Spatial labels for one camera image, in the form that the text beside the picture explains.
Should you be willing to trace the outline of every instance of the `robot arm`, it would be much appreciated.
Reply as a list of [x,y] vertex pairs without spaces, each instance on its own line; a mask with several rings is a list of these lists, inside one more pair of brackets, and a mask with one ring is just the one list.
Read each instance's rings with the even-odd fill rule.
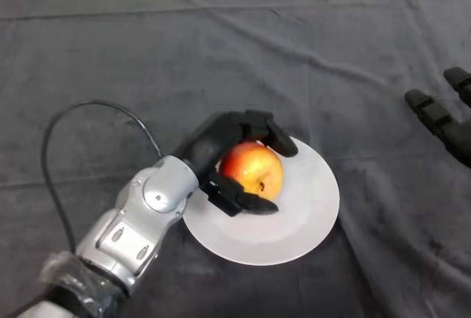
[[217,172],[224,154],[242,141],[261,141],[286,157],[297,154],[270,113],[230,112],[211,118],[171,155],[128,182],[116,207],[103,214],[79,244],[77,255],[69,253],[46,268],[49,276],[53,273],[52,289],[21,317],[115,317],[198,188],[229,216],[277,211],[272,202],[244,193],[240,184]]

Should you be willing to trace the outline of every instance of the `apple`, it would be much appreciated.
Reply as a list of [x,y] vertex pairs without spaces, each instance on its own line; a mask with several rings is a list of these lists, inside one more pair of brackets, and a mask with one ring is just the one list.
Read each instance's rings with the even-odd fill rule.
[[222,159],[219,173],[244,187],[244,191],[273,200],[283,185],[283,165],[264,145],[247,142],[235,146]]

